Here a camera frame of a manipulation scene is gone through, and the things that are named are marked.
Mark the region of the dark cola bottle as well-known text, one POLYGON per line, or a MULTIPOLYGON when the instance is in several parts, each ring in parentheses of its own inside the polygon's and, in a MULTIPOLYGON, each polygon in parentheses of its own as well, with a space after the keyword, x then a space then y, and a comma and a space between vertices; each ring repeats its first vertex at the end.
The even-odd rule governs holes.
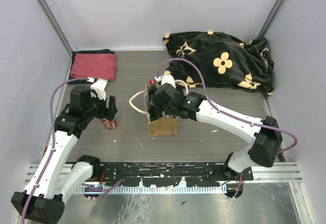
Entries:
POLYGON ((148 90, 148 97, 149 97, 149 102, 152 103, 152 95, 155 94, 157 90, 157 81, 155 79, 150 79, 149 80, 149 90, 148 90))

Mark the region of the red soda can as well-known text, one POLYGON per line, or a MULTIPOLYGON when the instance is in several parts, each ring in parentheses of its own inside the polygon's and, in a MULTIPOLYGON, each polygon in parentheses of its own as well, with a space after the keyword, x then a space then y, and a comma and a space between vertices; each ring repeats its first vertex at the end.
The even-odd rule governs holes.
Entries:
POLYGON ((117 127, 117 120, 115 118, 112 120, 103 118, 101 121, 107 130, 113 130, 117 127))

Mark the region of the green glass bottle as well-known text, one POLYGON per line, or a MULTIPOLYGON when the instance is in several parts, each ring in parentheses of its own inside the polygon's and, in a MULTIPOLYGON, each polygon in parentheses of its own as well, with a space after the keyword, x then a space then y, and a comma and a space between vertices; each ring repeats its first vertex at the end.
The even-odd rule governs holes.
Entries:
POLYGON ((149 109, 148 109, 148 113, 150 115, 150 121, 156 121, 158 119, 156 112, 155 112, 155 108, 152 104, 149 105, 149 109))

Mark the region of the brown canvas bag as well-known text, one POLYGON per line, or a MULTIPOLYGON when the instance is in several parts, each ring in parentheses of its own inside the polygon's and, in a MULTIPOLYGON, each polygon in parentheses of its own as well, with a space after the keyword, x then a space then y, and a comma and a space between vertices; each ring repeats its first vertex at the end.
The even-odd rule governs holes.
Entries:
POLYGON ((165 136, 177 133, 177 118, 171 117, 162 117, 156 121, 150 121, 150 115, 148 113, 149 105, 152 104, 149 102, 148 97, 149 83, 145 85, 145 89, 137 92, 129 99, 129 105, 137 112, 146 115, 148 122, 148 131, 149 136, 165 136), (143 95, 143 102, 145 110, 141 110, 133 104, 134 98, 139 95, 143 95))

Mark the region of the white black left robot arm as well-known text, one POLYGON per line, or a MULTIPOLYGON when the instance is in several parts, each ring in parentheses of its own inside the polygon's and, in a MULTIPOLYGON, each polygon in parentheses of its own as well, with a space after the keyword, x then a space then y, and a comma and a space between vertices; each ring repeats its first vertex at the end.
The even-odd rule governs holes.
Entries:
POLYGON ((102 175, 99 158, 83 155, 70 172, 60 178, 67 158, 82 132, 93 119, 112 121, 117 113, 116 97, 106 96, 105 89, 75 86, 70 102, 53 123, 52 139, 34 173, 22 192, 14 192, 11 203, 21 222, 58 223, 65 204, 86 181, 97 181, 102 175))

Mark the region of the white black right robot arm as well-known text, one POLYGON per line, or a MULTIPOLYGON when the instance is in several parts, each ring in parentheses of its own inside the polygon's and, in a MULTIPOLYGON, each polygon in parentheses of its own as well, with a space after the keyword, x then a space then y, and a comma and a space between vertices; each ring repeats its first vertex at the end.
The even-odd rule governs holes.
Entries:
POLYGON ((282 136, 275 118, 248 117, 227 108, 217 108, 205 96, 196 92, 184 95, 171 84, 160 86, 150 97, 155 113, 178 116, 217 126, 231 132, 247 142, 238 152, 229 154, 223 165, 223 173, 229 180, 235 180, 245 169, 259 165, 272 167, 282 143, 282 136))

